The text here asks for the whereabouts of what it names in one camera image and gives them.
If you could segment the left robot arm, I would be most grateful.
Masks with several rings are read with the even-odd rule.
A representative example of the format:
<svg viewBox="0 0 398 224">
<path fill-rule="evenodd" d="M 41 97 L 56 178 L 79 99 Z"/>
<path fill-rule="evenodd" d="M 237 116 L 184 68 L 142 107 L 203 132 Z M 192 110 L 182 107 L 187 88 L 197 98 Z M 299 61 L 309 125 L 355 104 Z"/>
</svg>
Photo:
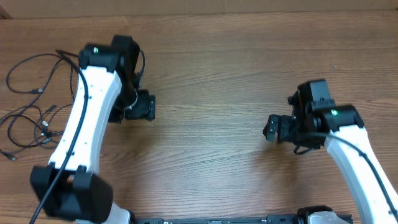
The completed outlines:
<svg viewBox="0 0 398 224">
<path fill-rule="evenodd" d="M 143 73 L 136 70 L 143 59 L 132 37 L 115 35 L 109 45 L 87 44 L 71 63 L 78 88 L 67 125 L 48 164 L 30 174 L 38 212 L 76 223 L 136 221 L 98 173 L 109 123 L 155 118 L 155 96 L 141 88 Z"/>
</svg>

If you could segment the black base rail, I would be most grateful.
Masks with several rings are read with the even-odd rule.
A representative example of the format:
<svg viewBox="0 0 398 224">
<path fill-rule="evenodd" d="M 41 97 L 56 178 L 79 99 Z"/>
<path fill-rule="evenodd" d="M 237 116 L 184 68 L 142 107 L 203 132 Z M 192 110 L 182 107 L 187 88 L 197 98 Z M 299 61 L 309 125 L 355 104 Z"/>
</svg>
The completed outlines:
<svg viewBox="0 0 398 224">
<path fill-rule="evenodd" d="M 251 218 L 136 218 L 137 224 L 299 224 L 303 223 L 297 215 L 268 215 L 266 217 Z"/>
</svg>

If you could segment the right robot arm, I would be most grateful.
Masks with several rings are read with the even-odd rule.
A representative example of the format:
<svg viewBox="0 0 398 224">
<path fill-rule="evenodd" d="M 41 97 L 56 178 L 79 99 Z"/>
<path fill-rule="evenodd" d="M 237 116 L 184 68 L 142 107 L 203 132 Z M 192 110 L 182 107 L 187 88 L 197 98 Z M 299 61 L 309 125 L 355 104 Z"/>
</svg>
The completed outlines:
<svg viewBox="0 0 398 224">
<path fill-rule="evenodd" d="M 300 84 L 292 114 L 269 116 L 268 141 L 292 143 L 296 155 L 325 147 L 342 173 L 363 223 L 397 223 L 397 192 L 382 169 L 358 110 L 336 105 L 326 80 Z"/>
</svg>

